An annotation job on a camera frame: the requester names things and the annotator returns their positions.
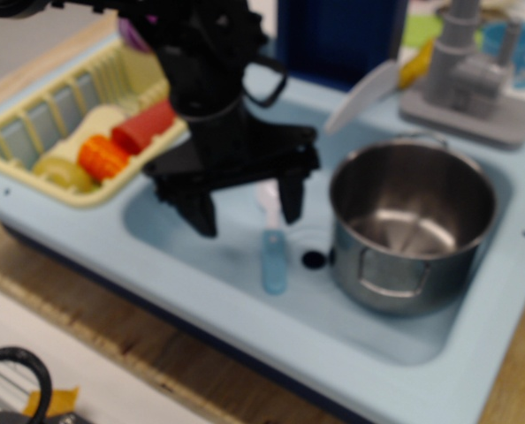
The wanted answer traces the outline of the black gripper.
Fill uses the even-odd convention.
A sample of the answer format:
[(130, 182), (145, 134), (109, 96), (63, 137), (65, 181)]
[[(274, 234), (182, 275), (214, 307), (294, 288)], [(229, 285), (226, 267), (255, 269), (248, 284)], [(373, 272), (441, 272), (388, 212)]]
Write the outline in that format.
[(261, 119), (243, 101), (186, 123), (188, 138), (147, 162), (143, 173), (197, 233), (217, 236), (212, 192), (271, 178), (285, 221), (300, 219), (304, 181), (318, 167), (313, 127)]

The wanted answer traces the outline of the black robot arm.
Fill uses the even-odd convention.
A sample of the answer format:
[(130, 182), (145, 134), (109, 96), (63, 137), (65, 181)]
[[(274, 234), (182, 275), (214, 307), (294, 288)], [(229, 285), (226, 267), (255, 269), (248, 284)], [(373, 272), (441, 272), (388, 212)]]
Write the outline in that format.
[(260, 15), (244, 1), (94, 1), (91, 8), (113, 10), (136, 30), (156, 55), (171, 106), (188, 126), (187, 141), (144, 166), (159, 200), (214, 237), (211, 194), (273, 178), (285, 221), (297, 221), (304, 181), (319, 165), (316, 131), (268, 123), (247, 108), (251, 95), (243, 78), (250, 64), (287, 74), (261, 52), (268, 39)]

